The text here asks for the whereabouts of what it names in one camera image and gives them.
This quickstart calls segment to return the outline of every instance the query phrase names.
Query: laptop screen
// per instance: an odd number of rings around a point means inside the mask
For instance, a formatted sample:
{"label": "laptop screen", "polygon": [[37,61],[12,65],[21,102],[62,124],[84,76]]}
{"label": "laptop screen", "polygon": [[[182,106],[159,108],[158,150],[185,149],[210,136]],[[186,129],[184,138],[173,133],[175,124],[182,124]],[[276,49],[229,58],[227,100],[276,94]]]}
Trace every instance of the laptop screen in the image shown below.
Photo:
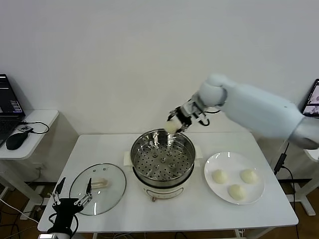
{"label": "laptop screen", "polygon": [[5,74],[0,74],[0,116],[24,115]]}

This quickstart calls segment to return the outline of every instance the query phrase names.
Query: white table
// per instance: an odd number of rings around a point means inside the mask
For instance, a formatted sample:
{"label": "white table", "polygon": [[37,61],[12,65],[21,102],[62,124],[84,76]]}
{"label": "white table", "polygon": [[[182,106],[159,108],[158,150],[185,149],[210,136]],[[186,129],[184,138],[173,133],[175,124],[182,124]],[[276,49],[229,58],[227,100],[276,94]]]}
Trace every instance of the white table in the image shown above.
{"label": "white table", "polygon": [[[50,127],[57,118],[58,114],[59,113],[56,110],[25,111],[26,116],[23,120],[26,120],[27,122],[40,121]],[[31,124],[30,126],[35,132],[43,132],[46,130],[44,125],[38,123]],[[0,198],[5,195],[8,189],[16,188],[30,199],[24,209],[25,212],[31,211],[35,205],[41,204],[42,198],[40,197],[39,193],[41,193],[43,190],[43,186],[38,186],[36,190],[32,190],[18,175],[10,170],[6,164],[6,160],[24,160],[29,158],[38,144],[41,142],[44,135],[45,134],[30,133],[28,138],[23,142],[22,146],[16,150],[8,150],[5,144],[0,147],[0,183],[6,186],[5,190],[0,195]]]}
{"label": "white table", "polygon": [[[66,177],[61,197],[68,197],[76,176],[91,165],[113,163],[125,172],[127,188],[121,201],[110,211],[97,215],[78,214],[79,233],[87,232],[161,232],[205,231],[253,228],[248,238],[255,239],[274,227],[298,223],[287,197],[268,162],[249,132],[187,133],[203,154],[189,186],[178,197],[152,202],[138,186],[134,173],[123,166],[124,152],[129,151],[138,134],[82,135],[79,137],[59,181]],[[217,197],[203,176],[203,165],[214,153],[234,151],[254,161],[265,178],[262,198],[251,205],[234,205]],[[38,229],[47,231],[54,213],[52,198]]]}
{"label": "white table", "polygon": [[[308,150],[305,149],[304,152],[308,156],[310,160],[313,162],[319,163],[319,149],[315,150]],[[305,209],[308,216],[315,216],[316,212],[311,206],[307,195],[311,193],[314,189],[319,187],[319,174],[317,174],[312,180],[310,180],[307,184],[305,184],[302,188],[299,186],[298,183],[295,183],[295,200],[296,202],[300,202]],[[293,194],[287,195],[289,202],[294,201]]]}

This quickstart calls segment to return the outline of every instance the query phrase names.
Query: stainless steel pot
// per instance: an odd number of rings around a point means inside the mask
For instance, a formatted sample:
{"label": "stainless steel pot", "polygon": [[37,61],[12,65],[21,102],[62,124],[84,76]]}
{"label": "stainless steel pot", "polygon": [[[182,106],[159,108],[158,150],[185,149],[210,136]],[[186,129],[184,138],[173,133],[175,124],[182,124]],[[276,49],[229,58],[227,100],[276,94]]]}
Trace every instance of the stainless steel pot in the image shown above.
{"label": "stainless steel pot", "polygon": [[133,144],[131,161],[137,178],[155,188],[172,188],[191,175],[195,147],[182,133],[155,129],[142,134]]}

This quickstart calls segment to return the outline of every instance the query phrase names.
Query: mouse cable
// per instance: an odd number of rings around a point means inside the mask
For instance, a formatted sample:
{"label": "mouse cable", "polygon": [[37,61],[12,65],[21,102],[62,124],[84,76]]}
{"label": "mouse cable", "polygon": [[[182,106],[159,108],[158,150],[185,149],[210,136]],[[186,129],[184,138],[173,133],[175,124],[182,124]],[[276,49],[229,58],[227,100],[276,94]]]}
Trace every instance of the mouse cable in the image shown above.
{"label": "mouse cable", "polygon": [[50,130],[50,127],[49,127],[47,124],[45,124],[45,123],[43,123],[43,122],[40,122],[40,121],[36,121],[36,122],[22,121],[22,122],[20,122],[19,124],[25,125],[25,124],[32,124],[32,123],[40,123],[40,124],[46,126],[46,127],[47,127],[47,130],[46,130],[45,132],[34,132],[33,130],[31,130],[30,133],[44,134],[44,133],[48,133],[49,130]]}

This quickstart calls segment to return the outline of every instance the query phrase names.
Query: laptop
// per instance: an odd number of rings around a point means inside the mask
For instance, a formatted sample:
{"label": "laptop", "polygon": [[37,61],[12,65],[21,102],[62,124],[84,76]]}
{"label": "laptop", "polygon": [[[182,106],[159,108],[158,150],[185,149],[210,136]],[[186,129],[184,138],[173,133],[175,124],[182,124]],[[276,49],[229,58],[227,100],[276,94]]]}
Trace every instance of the laptop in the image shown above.
{"label": "laptop", "polygon": [[302,113],[308,117],[319,118],[319,79],[315,80]]}
{"label": "laptop", "polygon": [[5,74],[0,74],[0,146],[23,120],[25,114]]}

